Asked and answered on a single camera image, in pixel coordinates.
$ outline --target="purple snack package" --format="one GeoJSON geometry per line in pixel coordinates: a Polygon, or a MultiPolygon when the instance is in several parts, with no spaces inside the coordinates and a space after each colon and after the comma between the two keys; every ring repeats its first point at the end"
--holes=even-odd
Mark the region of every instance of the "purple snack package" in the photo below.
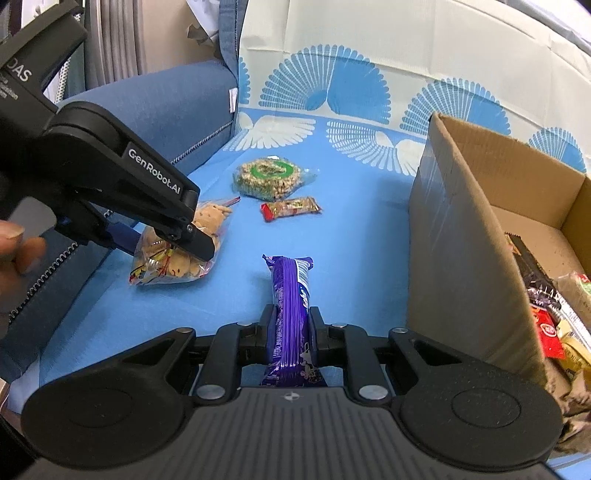
{"type": "Polygon", "coordinates": [[[320,370],[312,365],[308,307],[310,257],[266,257],[277,305],[272,363],[261,385],[266,387],[325,387],[320,370]]]}

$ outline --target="cardboard box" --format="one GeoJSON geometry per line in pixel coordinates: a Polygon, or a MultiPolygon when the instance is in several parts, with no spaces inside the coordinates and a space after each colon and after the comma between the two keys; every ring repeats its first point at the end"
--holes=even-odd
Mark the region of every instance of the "cardboard box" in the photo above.
{"type": "Polygon", "coordinates": [[[513,138],[433,115],[410,197],[408,325],[541,385],[547,377],[504,232],[550,277],[591,274],[591,180],[513,138]]]}

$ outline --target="red label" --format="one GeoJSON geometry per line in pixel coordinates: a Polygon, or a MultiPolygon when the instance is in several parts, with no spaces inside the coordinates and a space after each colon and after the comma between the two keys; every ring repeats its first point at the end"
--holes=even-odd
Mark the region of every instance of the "red label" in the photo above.
{"type": "Polygon", "coordinates": [[[562,348],[562,343],[560,343],[550,314],[546,310],[534,307],[533,305],[531,305],[531,311],[534,314],[544,355],[550,358],[564,359],[564,349],[562,348]]]}

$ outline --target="blue sheet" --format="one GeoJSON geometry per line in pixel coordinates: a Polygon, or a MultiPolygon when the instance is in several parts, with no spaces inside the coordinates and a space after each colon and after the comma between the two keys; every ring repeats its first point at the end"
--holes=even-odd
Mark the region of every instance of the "blue sheet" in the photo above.
{"type": "MultiPolygon", "coordinates": [[[[267,112],[247,113],[256,122],[267,112]]],[[[403,325],[413,177],[344,155],[327,139],[329,121],[315,117],[313,134],[285,147],[232,151],[236,141],[231,141],[229,150],[220,150],[189,175],[202,188],[202,199],[232,197],[236,166],[262,155],[281,155],[319,170],[317,179],[296,195],[314,196],[321,215],[265,223],[261,202],[243,198],[216,265],[192,283],[130,286],[131,258],[111,253],[43,352],[40,385],[179,326],[208,335],[226,323],[258,320],[272,299],[262,254],[314,259],[311,303],[320,307],[326,323],[360,325],[370,335],[386,335],[389,328],[403,325]]],[[[387,130],[384,135],[393,144],[408,137],[387,130]]],[[[244,137],[243,131],[237,140],[244,137]]]]}

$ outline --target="beige wall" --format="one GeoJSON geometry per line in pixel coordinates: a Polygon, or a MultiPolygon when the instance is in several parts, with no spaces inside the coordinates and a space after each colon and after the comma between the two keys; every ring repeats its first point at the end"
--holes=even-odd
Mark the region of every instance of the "beige wall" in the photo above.
{"type": "Polygon", "coordinates": [[[142,21],[148,72],[212,57],[211,48],[187,38],[187,27],[197,20],[186,0],[142,0],[142,21]]]}

